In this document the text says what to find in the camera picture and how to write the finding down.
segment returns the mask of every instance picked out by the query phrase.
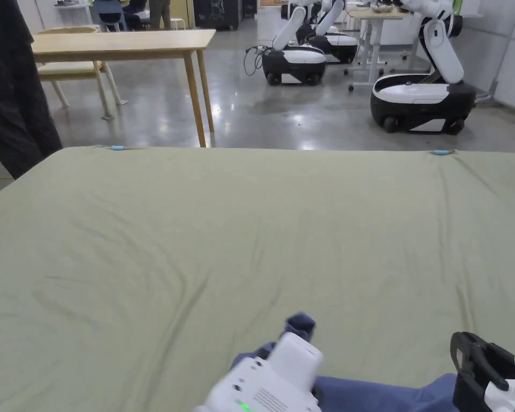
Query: white stool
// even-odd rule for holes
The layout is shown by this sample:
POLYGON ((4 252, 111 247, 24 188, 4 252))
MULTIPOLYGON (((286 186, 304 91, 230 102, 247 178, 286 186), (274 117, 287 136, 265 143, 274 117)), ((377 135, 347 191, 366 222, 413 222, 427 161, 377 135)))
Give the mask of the white stool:
POLYGON ((170 21, 175 24, 175 30, 177 30, 177 23, 178 22, 182 22, 183 23, 183 29, 186 30, 186 27, 185 27, 185 20, 183 19, 170 19, 170 21))

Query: black cabinet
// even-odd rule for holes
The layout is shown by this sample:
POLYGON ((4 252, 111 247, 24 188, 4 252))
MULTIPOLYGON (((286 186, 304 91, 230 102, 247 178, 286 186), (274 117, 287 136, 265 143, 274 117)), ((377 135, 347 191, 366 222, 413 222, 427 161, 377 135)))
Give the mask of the black cabinet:
POLYGON ((238 29, 242 20, 242 0, 193 0, 197 27, 238 29))

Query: bed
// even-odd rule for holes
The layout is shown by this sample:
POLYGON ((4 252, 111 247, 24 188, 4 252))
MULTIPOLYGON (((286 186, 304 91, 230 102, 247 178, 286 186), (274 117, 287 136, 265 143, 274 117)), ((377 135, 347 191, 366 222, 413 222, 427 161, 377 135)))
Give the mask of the bed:
POLYGON ((69 148, 0 192, 0 411, 191 411, 298 311, 329 376, 515 351, 515 154, 69 148))

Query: blue chair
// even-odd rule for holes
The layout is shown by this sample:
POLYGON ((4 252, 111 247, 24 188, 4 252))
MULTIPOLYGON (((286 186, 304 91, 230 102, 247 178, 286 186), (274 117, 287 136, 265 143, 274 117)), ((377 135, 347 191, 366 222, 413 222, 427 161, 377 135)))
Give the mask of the blue chair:
POLYGON ((116 31, 120 31, 120 25, 122 25, 123 31, 128 30, 124 10, 119 0, 94 0, 93 7, 101 26, 115 26, 116 31), (103 15, 106 15, 106 21, 103 21, 103 15))

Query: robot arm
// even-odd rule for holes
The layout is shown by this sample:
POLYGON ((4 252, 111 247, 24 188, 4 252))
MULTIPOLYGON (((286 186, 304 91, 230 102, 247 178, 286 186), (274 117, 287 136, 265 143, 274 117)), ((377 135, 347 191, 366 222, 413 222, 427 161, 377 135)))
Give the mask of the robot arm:
POLYGON ((335 23, 335 19, 343 12, 345 8, 345 0, 324 0, 322 2, 323 12, 327 12, 314 28, 314 34, 317 36, 324 36, 328 29, 335 23))
POLYGON ((267 359, 241 360, 193 412, 321 412, 311 393, 321 364, 319 349, 285 333, 267 359))
POLYGON ((458 332, 450 341, 458 377, 453 403, 460 412, 515 412, 515 357, 477 335, 458 332))
POLYGON ((284 26, 280 33, 278 33, 275 40, 273 40, 273 50, 280 51, 286 47, 288 42, 296 36, 296 32, 303 25, 307 17, 307 10, 305 6, 312 5, 316 0, 299 0, 293 2, 297 4, 293 13, 288 20, 288 23, 284 26))
POLYGON ((453 0, 393 0, 393 4, 425 18, 420 28, 420 41, 433 67, 444 82, 460 83, 464 78, 464 68, 448 40, 456 21, 453 0))
POLYGON ((453 15, 453 3, 453 0, 393 0, 396 6, 433 20, 444 20, 453 15))

